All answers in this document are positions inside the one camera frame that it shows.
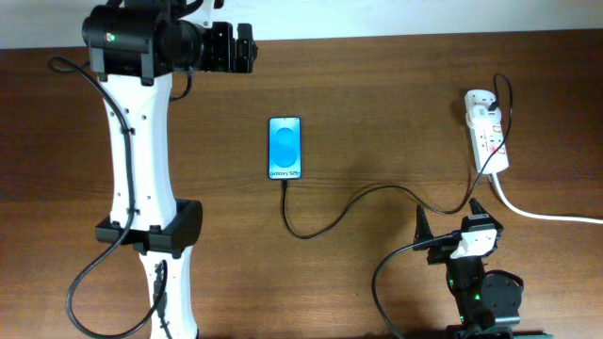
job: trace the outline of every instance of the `white power strip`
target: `white power strip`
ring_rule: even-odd
[[[509,90],[511,90],[511,83],[508,79],[507,84],[509,85]],[[500,146],[500,144],[504,141],[504,134],[502,133],[502,126],[500,123],[502,119],[500,108],[495,105],[493,108],[496,107],[496,109],[493,109],[492,111],[489,110],[492,104],[496,101],[497,97],[492,92],[483,89],[470,90],[464,97],[464,104],[467,108],[465,118],[467,120],[467,126],[469,126],[469,131],[471,132],[473,154],[475,155],[475,165],[478,172],[481,171],[481,168],[486,161],[488,161],[490,155],[492,155],[492,153],[494,153],[498,146]],[[486,168],[483,170],[483,174],[489,174],[490,180],[494,183],[498,196],[502,202],[515,213],[524,217],[538,218],[543,220],[603,224],[603,219],[538,215],[522,211],[513,206],[502,192],[502,187],[500,186],[500,182],[498,181],[497,177],[498,172],[503,171],[508,167],[509,157],[507,156],[507,147],[506,145],[503,145],[496,154],[492,155],[492,158],[486,165]]]
[[[471,132],[473,154],[478,172],[481,171],[488,157],[500,146],[504,138],[500,124],[502,117],[500,108],[494,111],[488,110],[496,99],[492,92],[483,89],[470,90],[464,97],[464,105],[467,109],[465,118]],[[502,146],[492,156],[483,174],[498,173],[508,167],[507,147]]]

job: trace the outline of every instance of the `white cable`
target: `white cable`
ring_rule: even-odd
[[[524,217],[528,217],[528,218],[538,218],[538,219],[544,219],[544,220],[590,222],[590,223],[596,223],[596,224],[603,224],[603,220],[602,219],[582,218],[582,217],[546,216],[546,215],[537,215],[537,214],[533,214],[533,213],[529,213],[529,212],[524,212],[524,211],[520,210],[519,208],[513,206],[507,200],[507,197],[505,197],[504,193],[502,193],[502,188],[500,187],[500,182],[498,181],[497,174],[496,173],[490,174],[490,178],[494,182],[494,186],[497,189],[497,194],[500,197],[500,199],[502,200],[502,202],[507,207],[509,207],[509,209],[511,209],[512,211],[514,211],[518,215],[521,215],[521,216],[524,216]]]

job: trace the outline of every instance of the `blue phone screen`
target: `blue phone screen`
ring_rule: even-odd
[[[269,123],[269,178],[302,177],[300,118],[272,118]]]

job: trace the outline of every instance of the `wooden table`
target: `wooden table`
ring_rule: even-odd
[[[293,238],[280,216],[280,184],[267,178],[270,117],[302,119],[304,177],[291,183],[288,201],[300,233],[324,226],[375,183],[406,185],[452,208],[476,175],[464,94],[492,89],[493,73],[502,72],[515,94],[511,167],[500,174],[509,199],[532,212],[603,217],[603,31],[259,46],[253,75],[199,73],[190,95],[170,110],[174,194],[204,204],[191,265],[204,337],[386,332],[370,278],[387,253],[412,242],[416,203],[383,191],[328,235]],[[65,315],[65,294],[106,247],[94,239],[113,187],[106,113],[79,76],[45,68],[52,54],[87,58],[83,48],[0,51],[3,338],[82,338]],[[174,91],[185,82],[176,75]],[[518,329],[600,338],[601,226],[520,217],[486,179],[475,197],[506,228],[488,268],[526,281]],[[468,207],[428,218],[444,234],[467,214]],[[384,269],[379,293],[404,331],[459,323],[444,275],[443,266],[427,266],[425,252],[403,254]],[[147,301],[138,256],[124,248],[83,281],[74,303],[90,328],[117,332],[142,317]]]

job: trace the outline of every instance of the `black clamp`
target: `black clamp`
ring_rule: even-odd
[[[179,259],[182,251],[199,239],[202,221],[200,202],[176,200],[176,216],[165,229],[151,225],[149,231],[130,230],[122,245],[133,244],[134,250],[143,255],[152,250],[171,253],[172,258]],[[95,232],[96,240],[113,243],[123,234],[123,228],[106,217],[96,226]]]

